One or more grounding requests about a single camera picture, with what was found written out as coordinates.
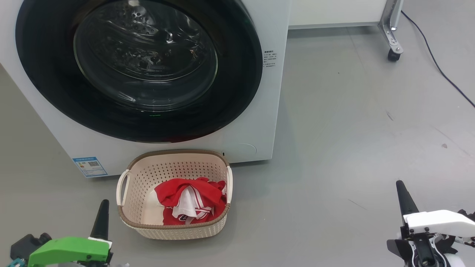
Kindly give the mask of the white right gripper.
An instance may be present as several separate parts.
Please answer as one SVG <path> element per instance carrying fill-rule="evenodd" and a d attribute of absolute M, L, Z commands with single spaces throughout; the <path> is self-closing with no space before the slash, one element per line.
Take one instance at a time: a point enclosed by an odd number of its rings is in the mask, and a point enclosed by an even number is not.
<path fill-rule="evenodd" d="M 462 238 L 475 236 L 475 223 L 467 216 L 447 210 L 419 212 L 402 180 L 396 181 L 396 189 L 403 220 L 414 234 L 428 232 Z"/>

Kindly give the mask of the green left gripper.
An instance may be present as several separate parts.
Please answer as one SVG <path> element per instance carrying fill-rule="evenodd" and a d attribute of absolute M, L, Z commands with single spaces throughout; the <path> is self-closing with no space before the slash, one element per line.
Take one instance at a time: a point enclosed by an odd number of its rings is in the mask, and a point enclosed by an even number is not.
<path fill-rule="evenodd" d="M 102 200 L 90 234 L 91 238 L 109 239 L 109 200 Z M 29 267 L 45 267 L 73 261 L 106 262 L 109 256 L 108 242 L 88 238 L 64 237 L 46 242 L 30 254 Z"/>

